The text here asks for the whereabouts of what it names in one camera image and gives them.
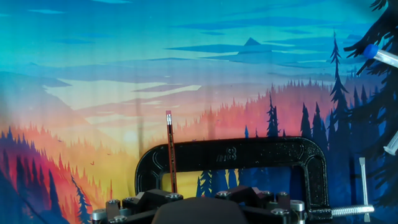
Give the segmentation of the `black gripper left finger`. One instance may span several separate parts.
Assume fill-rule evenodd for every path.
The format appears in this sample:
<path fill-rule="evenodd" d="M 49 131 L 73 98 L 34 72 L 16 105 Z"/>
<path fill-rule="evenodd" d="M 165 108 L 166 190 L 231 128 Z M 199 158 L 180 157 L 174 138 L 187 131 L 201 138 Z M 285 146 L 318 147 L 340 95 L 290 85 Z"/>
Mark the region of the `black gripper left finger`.
<path fill-rule="evenodd" d="M 111 199 L 105 208 L 94 210 L 92 224 L 151 223 L 157 210 L 166 203 L 182 200 L 183 195 L 152 189 L 139 192 L 135 197 Z"/>

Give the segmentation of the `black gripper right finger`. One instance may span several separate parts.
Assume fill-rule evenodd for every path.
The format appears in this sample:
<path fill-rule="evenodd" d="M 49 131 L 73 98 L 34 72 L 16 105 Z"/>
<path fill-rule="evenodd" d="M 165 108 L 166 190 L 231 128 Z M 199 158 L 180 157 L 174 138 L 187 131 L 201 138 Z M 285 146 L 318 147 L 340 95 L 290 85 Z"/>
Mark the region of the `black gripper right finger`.
<path fill-rule="evenodd" d="M 292 200 L 286 192 L 261 191 L 237 186 L 215 194 L 215 198 L 237 203 L 249 223 L 305 224 L 305 203 Z"/>

